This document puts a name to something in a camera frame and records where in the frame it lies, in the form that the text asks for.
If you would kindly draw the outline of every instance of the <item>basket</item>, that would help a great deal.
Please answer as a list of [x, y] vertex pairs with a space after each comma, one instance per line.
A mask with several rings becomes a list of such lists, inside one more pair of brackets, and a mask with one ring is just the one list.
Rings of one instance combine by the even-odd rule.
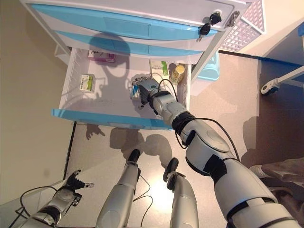
[[237, 52], [262, 34], [266, 34], [264, 0], [258, 0], [250, 4], [221, 48]]

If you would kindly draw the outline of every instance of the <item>caster wheel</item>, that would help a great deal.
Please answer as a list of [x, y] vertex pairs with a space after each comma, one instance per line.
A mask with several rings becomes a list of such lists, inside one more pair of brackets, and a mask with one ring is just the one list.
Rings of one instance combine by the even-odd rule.
[[261, 89], [262, 95], [269, 95], [273, 94], [276, 91], [278, 91], [280, 88], [279, 84], [277, 83], [277, 79], [273, 79], [269, 82], [267, 82]]
[[179, 160], [177, 158], [172, 158], [162, 176], [162, 179], [164, 182], [167, 182], [168, 181], [168, 174], [173, 172], [173, 171], [176, 171], [177, 169], [177, 166], [179, 165]]

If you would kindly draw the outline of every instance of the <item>bottle cap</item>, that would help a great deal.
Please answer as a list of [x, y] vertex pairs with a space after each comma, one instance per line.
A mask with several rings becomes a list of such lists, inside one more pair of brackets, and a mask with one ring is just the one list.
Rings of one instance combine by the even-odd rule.
[[184, 68], [184, 66], [183, 66], [183, 65], [178, 65], [178, 66], [176, 67], [176, 72], [179, 73], [179, 74], [185, 73], [185, 68]]

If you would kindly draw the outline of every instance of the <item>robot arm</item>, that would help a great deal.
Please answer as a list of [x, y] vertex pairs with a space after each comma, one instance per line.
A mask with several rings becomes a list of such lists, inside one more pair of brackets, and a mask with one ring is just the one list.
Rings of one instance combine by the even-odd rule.
[[75, 171], [67, 179], [66, 183], [57, 190], [52, 200], [22, 223], [19, 228], [55, 227], [70, 207], [77, 206], [81, 200], [82, 196], [76, 193], [75, 190], [94, 186], [93, 183], [83, 183], [76, 179], [79, 172], [80, 170]]
[[188, 165], [201, 175], [211, 176], [219, 207], [229, 223], [237, 228], [300, 227], [208, 124], [196, 120], [168, 91], [159, 90], [155, 79], [138, 78], [136, 85], [142, 104], [149, 103], [188, 147]]

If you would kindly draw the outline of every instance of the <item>yellow liquid bottle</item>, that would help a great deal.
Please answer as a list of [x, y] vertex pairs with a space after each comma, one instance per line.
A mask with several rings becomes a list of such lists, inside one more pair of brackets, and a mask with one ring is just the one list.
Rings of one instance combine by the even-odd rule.
[[169, 79], [173, 84], [177, 85], [184, 78], [184, 75], [185, 67], [183, 65], [177, 65], [170, 74]]

